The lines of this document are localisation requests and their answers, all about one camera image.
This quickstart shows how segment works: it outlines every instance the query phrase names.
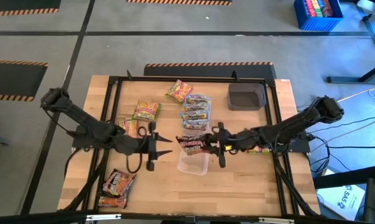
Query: blue bin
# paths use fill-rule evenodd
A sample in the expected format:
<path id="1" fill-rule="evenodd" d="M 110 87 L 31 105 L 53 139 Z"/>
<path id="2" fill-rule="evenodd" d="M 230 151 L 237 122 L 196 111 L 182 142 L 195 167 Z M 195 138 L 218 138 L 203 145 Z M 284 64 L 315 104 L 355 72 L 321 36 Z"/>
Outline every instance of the blue bin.
<path id="1" fill-rule="evenodd" d="M 333 30 L 338 22 L 343 20 L 343 13 L 338 0 L 329 0 L 329 2 L 333 10 L 333 17 L 310 17 L 305 9 L 305 0 L 295 0 L 295 14 L 300 29 L 326 32 Z"/>

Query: black stand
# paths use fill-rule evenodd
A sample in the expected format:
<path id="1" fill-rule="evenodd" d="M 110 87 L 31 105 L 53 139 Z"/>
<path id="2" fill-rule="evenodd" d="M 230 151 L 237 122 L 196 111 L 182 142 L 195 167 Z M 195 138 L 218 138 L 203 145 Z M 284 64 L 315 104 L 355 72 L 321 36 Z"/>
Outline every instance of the black stand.
<path id="1" fill-rule="evenodd" d="M 375 84 L 375 68 L 360 78 L 355 77 L 327 77 L 328 83 L 345 84 Z"/>
<path id="2" fill-rule="evenodd" d="M 363 184 L 368 182 L 369 178 L 375 180 L 375 166 L 322 177 L 315 177 L 313 179 L 313 183 L 315 185 L 315 189 L 323 189 L 351 184 Z"/>

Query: wooden table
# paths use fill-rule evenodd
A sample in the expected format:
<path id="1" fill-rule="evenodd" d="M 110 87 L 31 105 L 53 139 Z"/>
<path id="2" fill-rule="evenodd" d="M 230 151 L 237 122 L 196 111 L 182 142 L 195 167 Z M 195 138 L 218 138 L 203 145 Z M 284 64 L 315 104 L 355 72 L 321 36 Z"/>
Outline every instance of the wooden table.
<path id="1" fill-rule="evenodd" d="M 84 110 L 100 118 L 109 76 L 93 76 L 85 100 Z M 138 100 L 157 102 L 162 109 L 157 129 L 165 138 L 174 140 L 183 133 L 179 117 L 181 106 L 164 94 L 171 82 L 123 82 L 116 121 L 130 118 Z M 227 108 L 228 83 L 189 83 L 193 93 L 212 97 L 211 119 L 222 121 L 231 133 L 244 128 L 266 125 L 266 114 L 259 111 L 230 111 Z M 289 80 L 276 80 L 282 119 L 297 113 Z M 173 150 L 155 161 L 155 171 L 148 172 L 143 164 L 137 173 L 126 209 L 101 208 L 102 212 L 157 213 L 183 215 L 272 215 L 280 216 L 280 205 L 275 181 L 275 170 L 270 154 L 226 154 L 227 166 L 221 169 L 215 155 L 210 155 L 206 175 L 192 175 L 178 171 L 181 148 L 177 141 L 158 142 L 158 150 Z M 303 154 L 289 153 L 293 180 L 302 197 L 319 213 L 308 159 Z M 87 180 L 92 151 L 80 151 L 70 161 L 58 208 L 66 207 Z M 130 158 L 131 168 L 138 163 L 138 155 Z M 105 179 L 112 170 L 126 171 L 125 156 L 110 151 Z M 93 208 L 96 184 L 91 192 L 89 208 Z M 287 208 L 292 213 L 288 189 L 284 186 Z"/>

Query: gray floor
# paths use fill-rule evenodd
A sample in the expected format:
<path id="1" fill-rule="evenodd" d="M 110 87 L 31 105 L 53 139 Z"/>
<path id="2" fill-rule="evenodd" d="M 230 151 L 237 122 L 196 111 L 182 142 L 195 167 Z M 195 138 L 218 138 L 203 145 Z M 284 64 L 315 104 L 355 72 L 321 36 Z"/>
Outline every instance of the gray floor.
<path id="1" fill-rule="evenodd" d="M 88 30 L 228 30 L 300 31 L 292 0 L 235 0 L 230 7 L 127 4 L 97 1 Z M 59 14 L 0 17 L 0 30 L 79 30 L 88 1 L 62 1 Z M 342 4 L 344 20 L 334 31 L 366 31 L 353 4 Z M 37 153 L 49 123 L 38 99 L 50 88 L 61 86 L 76 37 L 0 37 L 0 59 L 48 62 L 49 69 L 32 103 L 0 101 L 0 135 L 12 142 L 0 147 L 0 215 L 19 211 Z M 375 46 L 370 37 L 86 37 L 77 60 L 69 92 L 82 106 L 92 75 L 142 75 L 146 63 L 269 61 L 278 78 L 290 79 L 298 109 L 314 96 L 342 98 L 369 85 L 326 84 L 329 75 L 358 77 L 375 67 Z M 346 111 L 340 123 L 375 116 L 375 99 L 367 93 L 341 103 Z M 66 128 L 74 122 L 63 116 Z M 319 133 L 329 139 L 359 127 L 352 125 Z M 317 124 L 310 131 L 327 127 Z M 53 212 L 57 207 L 64 163 L 71 138 L 56 130 L 33 213 Z M 319 142 L 311 142 L 315 148 Z M 330 142 L 331 146 L 375 146 L 375 124 Z M 375 149 L 334 149 L 350 169 L 375 166 Z M 311 160 L 322 158 L 319 149 Z M 331 159 L 330 166 L 345 171 Z"/>

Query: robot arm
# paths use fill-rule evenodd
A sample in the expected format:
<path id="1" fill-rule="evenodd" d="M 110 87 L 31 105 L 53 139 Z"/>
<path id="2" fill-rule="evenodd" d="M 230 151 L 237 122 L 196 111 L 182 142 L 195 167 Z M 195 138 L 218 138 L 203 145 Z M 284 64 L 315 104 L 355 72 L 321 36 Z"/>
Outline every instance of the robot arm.
<path id="1" fill-rule="evenodd" d="M 156 141 L 171 142 L 162 138 L 154 130 L 155 123 L 149 124 L 149 135 L 142 138 L 132 138 L 125 134 L 125 130 L 121 127 L 98 121 L 90 116 L 83 109 L 73 104 L 69 98 L 69 94 L 61 88 L 50 89 L 41 99 L 41 107 L 45 111 L 59 112 L 67 115 L 69 118 L 77 122 L 76 131 L 67 131 L 67 134 L 73 137 L 72 146 L 76 148 L 96 148 L 111 149 L 127 156 L 134 153 L 142 153 L 148 155 L 146 168 L 150 171 L 154 170 L 153 160 L 170 151 L 157 152 Z"/>
<path id="2" fill-rule="evenodd" d="M 310 107 L 301 113 L 292 116 L 276 125 L 262 126 L 257 128 L 246 129 L 237 134 L 231 134 L 224 128 L 222 122 L 212 128 L 214 134 L 205 134 L 193 139 L 192 141 L 201 141 L 202 149 L 210 154 L 216 154 L 219 158 L 219 165 L 224 168 L 226 159 L 224 153 L 235 151 L 246 151 L 253 149 L 255 146 L 267 147 L 272 150 L 273 162 L 279 176 L 282 178 L 289 191 L 292 193 L 297 203 L 304 211 L 305 215 L 317 215 L 310 206 L 301 197 L 298 190 L 294 187 L 286 175 L 278 159 L 278 145 L 288 144 L 298 134 L 304 132 L 306 128 L 322 122 L 333 123 L 340 120 L 344 115 L 344 110 L 338 102 L 327 96 L 318 98 Z"/>

